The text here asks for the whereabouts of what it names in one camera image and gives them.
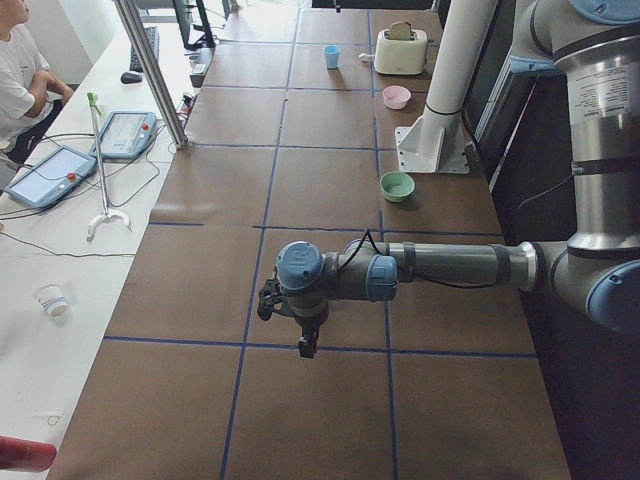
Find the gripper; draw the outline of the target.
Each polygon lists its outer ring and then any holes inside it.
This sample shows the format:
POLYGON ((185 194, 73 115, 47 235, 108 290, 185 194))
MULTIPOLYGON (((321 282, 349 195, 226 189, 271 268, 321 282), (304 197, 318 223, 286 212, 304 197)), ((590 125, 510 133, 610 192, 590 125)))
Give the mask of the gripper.
POLYGON ((302 337, 298 341, 299 355, 302 358, 314 358, 316 354, 316 340, 319 338, 320 327, 329 315, 327 304, 316 304, 307 307, 293 306, 294 320, 302 329, 302 337))

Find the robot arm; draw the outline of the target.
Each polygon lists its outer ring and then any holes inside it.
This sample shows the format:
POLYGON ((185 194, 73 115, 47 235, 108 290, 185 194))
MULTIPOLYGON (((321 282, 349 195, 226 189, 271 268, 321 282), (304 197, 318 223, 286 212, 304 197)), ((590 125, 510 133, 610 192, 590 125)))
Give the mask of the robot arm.
POLYGON ((303 357, 315 354, 331 301, 388 301, 415 279, 543 290, 613 331, 638 333, 639 5, 520 1, 510 62, 513 72, 566 76, 576 232, 566 242, 515 247, 382 243, 369 235, 339 253, 290 243, 257 312, 293 318, 303 357))

